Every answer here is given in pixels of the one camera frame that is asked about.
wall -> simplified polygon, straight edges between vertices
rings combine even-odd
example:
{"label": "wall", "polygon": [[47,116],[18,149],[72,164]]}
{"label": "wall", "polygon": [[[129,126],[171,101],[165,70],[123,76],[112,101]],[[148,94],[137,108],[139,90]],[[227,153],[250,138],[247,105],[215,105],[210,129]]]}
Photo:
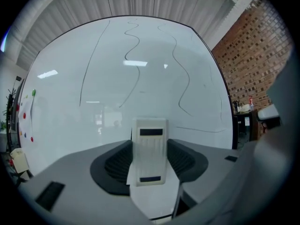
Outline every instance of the wall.
{"label": "wall", "polygon": [[232,101],[255,109],[272,103],[266,90],[284,67],[293,46],[289,32],[268,0],[253,0],[213,49]]}
{"label": "wall", "polygon": [[13,63],[12,60],[7,58],[3,52],[0,52],[0,120],[5,121],[6,116],[3,116],[2,111],[6,110],[6,104],[9,91],[12,91],[14,82],[15,89],[21,84],[19,81],[15,81],[16,77],[19,76],[24,79],[27,75],[27,71],[20,68]]}

horizontal line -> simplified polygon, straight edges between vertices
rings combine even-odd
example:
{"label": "horizontal line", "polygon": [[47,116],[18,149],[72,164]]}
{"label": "horizontal line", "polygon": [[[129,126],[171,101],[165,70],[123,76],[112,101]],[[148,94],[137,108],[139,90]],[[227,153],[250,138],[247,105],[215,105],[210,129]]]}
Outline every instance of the horizontal line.
{"label": "horizontal line", "polygon": [[165,216],[161,216],[161,217],[151,218],[150,220],[154,221],[154,220],[159,220],[159,219],[163,219],[163,218],[167,218],[167,217],[171,217],[171,216],[172,216],[172,214],[169,214],[169,215],[165,215]]}
{"label": "horizontal line", "polygon": [[182,129],[188,129],[188,130],[194,130],[194,131],[200,131],[200,132],[206,132],[206,133],[220,133],[225,131],[226,129],[223,129],[221,131],[213,132],[213,131],[204,131],[204,130],[199,130],[199,129],[194,129],[194,128],[188,128],[188,127],[177,127],[177,128],[182,128]]}

black rectangular slot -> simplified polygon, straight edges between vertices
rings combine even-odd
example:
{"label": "black rectangular slot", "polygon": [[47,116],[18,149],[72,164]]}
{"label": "black rectangular slot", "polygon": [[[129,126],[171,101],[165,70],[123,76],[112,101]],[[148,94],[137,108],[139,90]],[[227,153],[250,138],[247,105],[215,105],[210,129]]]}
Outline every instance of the black rectangular slot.
{"label": "black rectangular slot", "polygon": [[163,134],[162,129],[141,129],[140,136],[160,136]]}
{"label": "black rectangular slot", "polygon": [[155,181],[160,181],[160,176],[149,177],[149,178],[140,178],[140,182],[155,182]]}
{"label": "black rectangular slot", "polygon": [[235,163],[238,158],[234,156],[227,156],[225,159]]}
{"label": "black rectangular slot", "polygon": [[65,185],[59,182],[51,182],[38,196],[36,202],[46,210],[51,211],[64,187]]}

